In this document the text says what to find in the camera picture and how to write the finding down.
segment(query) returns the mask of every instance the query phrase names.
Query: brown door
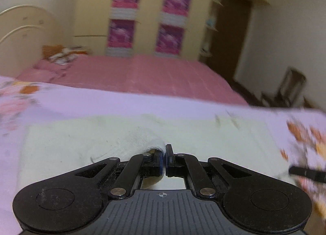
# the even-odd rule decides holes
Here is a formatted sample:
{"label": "brown door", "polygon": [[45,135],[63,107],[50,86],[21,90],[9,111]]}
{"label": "brown door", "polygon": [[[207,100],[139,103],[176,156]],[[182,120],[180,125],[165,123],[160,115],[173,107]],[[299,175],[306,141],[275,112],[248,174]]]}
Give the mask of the brown door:
{"label": "brown door", "polygon": [[241,55],[250,17],[248,0],[222,0],[217,16],[216,29],[211,42],[212,57],[207,65],[228,82],[233,80]]}

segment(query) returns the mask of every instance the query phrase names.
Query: brown chair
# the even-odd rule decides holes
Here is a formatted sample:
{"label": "brown chair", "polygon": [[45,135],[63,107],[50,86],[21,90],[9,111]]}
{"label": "brown chair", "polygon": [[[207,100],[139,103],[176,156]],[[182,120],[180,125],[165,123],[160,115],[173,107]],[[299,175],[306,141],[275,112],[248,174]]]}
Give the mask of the brown chair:
{"label": "brown chair", "polygon": [[266,102],[269,107],[293,107],[306,82],[307,79],[303,73],[289,68],[276,95],[262,92],[260,101]]}

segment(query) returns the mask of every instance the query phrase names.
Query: pink bed sheet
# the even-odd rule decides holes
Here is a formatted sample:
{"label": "pink bed sheet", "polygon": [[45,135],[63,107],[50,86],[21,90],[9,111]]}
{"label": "pink bed sheet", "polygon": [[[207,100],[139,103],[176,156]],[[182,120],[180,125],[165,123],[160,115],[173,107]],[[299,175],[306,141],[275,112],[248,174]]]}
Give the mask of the pink bed sheet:
{"label": "pink bed sheet", "polygon": [[157,94],[224,104],[247,102],[198,61],[137,55],[131,59],[80,56],[53,84],[114,92]]}

